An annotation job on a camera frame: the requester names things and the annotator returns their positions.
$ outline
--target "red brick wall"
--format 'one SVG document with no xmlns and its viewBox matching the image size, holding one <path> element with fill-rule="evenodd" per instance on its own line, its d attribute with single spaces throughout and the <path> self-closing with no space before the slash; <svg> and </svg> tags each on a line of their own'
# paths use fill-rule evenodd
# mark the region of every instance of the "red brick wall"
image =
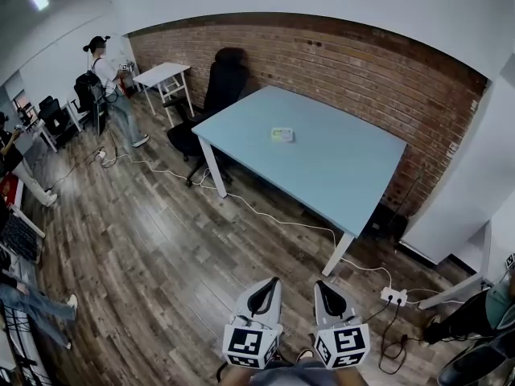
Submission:
<svg viewBox="0 0 515 386">
<path fill-rule="evenodd" d="M 303 14 L 220 14 L 133 33 L 140 71 L 172 61 L 192 66 L 192 101 L 204 102 L 222 47 L 245 49 L 252 90 L 272 84 L 352 113 L 408 147 L 383 196 L 415 213 L 438 182 L 476 110 L 486 79 L 448 55 L 388 31 Z"/>
</svg>

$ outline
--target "light blue table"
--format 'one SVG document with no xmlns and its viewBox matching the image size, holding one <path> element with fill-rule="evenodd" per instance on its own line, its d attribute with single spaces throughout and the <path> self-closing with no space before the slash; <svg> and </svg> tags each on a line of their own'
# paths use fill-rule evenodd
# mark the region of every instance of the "light blue table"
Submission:
<svg viewBox="0 0 515 386">
<path fill-rule="evenodd" d="M 274 142 L 273 127 L 295 132 Z M 273 183 L 344 231 L 328 276 L 379 203 L 406 143 L 346 112 L 268 86 L 197 125 L 221 197 L 227 192 L 211 145 Z"/>
</svg>

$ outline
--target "power outlet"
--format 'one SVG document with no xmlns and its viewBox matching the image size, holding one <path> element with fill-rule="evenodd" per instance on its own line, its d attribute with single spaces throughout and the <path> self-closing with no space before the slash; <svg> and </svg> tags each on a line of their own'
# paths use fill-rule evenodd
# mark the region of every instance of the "power outlet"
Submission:
<svg viewBox="0 0 515 386">
<path fill-rule="evenodd" d="M 387 302 L 390 300 L 390 296 L 392 297 L 390 303 L 394 305 L 398 304 L 399 306 L 404 306 L 406 304 L 406 301 L 408 300 L 408 293 L 405 289 L 398 292 L 389 287 L 385 287 L 381 291 L 381 299 Z"/>
</svg>

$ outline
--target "black cap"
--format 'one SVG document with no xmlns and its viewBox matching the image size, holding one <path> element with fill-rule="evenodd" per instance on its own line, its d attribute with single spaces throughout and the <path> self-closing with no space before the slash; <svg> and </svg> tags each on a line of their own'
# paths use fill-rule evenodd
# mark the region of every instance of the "black cap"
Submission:
<svg viewBox="0 0 515 386">
<path fill-rule="evenodd" d="M 91 39 L 89 44 L 87 46 L 82 47 L 82 50 L 88 51 L 90 50 L 92 53 L 97 49 L 101 43 L 105 43 L 107 40 L 109 40 L 111 37 L 106 36 L 105 38 L 100 37 L 99 35 L 96 35 Z"/>
</svg>

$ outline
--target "wooden floor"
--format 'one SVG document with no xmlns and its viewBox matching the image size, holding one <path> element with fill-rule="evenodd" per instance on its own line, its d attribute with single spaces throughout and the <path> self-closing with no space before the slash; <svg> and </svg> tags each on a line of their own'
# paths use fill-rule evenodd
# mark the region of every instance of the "wooden floor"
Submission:
<svg viewBox="0 0 515 386">
<path fill-rule="evenodd" d="M 134 158 L 184 175 L 188 163 L 168 143 L 169 123 L 154 100 L 157 117 L 150 114 L 143 95 L 134 98 L 139 125 L 151 135 L 133 151 Z M 113 122 L 110 127 L 122 147 L 119 130 Z M 89 126 L 58 154 L 46 153 L 35 167 L 44 187 L 80 165 L 55 187 L 59 199 L 54 207 L 41 207 L 28 192 L 23 205 L 47 233 L 41 288 L 56 299 L 72 293 L 79 298 L 78 322 L 64 328 L 72 350 L 44 342 L 61 381 L 72 386 L 215 384 L 224 324 L 235 299 L 254 282 L 272 276 L 283 283 L 283 354 L 293 359 L 309 345 L 312 288 L 333 249 L 330 233 L 277 225 L 237 199 L 187 188 L 182 179 L 152 173 L 128 158 L 108 170 L 97 162 L 88 164 L 93 156 L 83 162 L 99 146 L 113 155 L 108 132 L 97 138 Z M 230 191 L 259 211 L 281 220 L 321 224 L 281 191 L 237 166 L 230 171 Z M 323 178 L 313 187 L 323 187 Z M 362 267 L 385 266 L 399 290 L 442 290 L 466 277 L 450 262 L 432 271 L 395 251 L 390 242 L 367 237 L 351 246 L 347 258 Z M 388 284 L 384 272 L 362 272 L 342 263 L 330 280 L 355 297 L 364 318 L 382 308 L 379 293 Z M 417 292 L 409 300 L 428 295 Z M 446 312 L 454 307 L 447 305 Z M 421 348 L 411 341 L 404 367 L 388 376 L 377 361 L 381 333 L 393 313 L 391 306 L 369 323 L 373 351 L 360 366 L 363 376 L 370 385 L 436 384 L 439 369 L 464 345 Z M 431 313 L 401 308 L 387 338 L 418 337 Z"/>
</svg>

